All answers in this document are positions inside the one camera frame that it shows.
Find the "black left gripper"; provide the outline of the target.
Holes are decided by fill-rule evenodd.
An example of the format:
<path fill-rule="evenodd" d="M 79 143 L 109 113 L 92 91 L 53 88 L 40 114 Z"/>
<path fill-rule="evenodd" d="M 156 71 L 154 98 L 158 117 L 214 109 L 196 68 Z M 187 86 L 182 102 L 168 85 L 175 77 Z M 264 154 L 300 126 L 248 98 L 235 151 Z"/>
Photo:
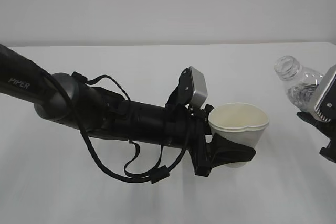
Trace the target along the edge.
<path fill-rule="evenodd" d="M 254 158 L 256 151 L 252 147 L 232 142 L 219 134 L 214 134 L 207 143 L 206 136 L 211 135 L 208 116 L 212 110 L 214 107 L 209 104 L 203 109 L 182 105 L 174 108 L 170 119 L 175 123 L 175 129 L 171 134 L 175 139 L 182 139 L 182 147 L 169 170 L 174 169 L 186 153 L 190 155 L 194 174 L 202 177 L 209 176 L 212 168 L 250 162 Z"/>

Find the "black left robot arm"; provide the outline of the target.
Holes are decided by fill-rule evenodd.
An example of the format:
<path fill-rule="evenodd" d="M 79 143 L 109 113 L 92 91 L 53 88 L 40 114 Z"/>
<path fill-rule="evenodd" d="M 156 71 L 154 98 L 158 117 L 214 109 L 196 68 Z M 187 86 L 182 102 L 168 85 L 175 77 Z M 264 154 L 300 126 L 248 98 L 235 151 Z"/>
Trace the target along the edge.
<path fill-rule="evenodd" d="M 207 177 L 217 166 L 248 162 L 255 150 L 211 132 L 210 113 L 205 104 L 206 83 L 194 67 L 183 70 L 179 83 L 165 106 L 132 101 L 121 90 L 115 93 L 98 87 L 101 77 L 87 79 L 78 72 L 49 74 L 46 70 L 6 46 L 1 46 L 1 93 L 34 105 L 43 119 L 78 129 L 88 151 L 105 174 L 126 183 L 156 183 L 169 176 L 189 152 L 194 172 Z M 210 142 L 206 137 L 212 135 Z M 176 160 L 165 166 L 156 163 L 144 173 L 119 175 L 103 165 L 91 138 L 140 142 L 179 148 Z"/>

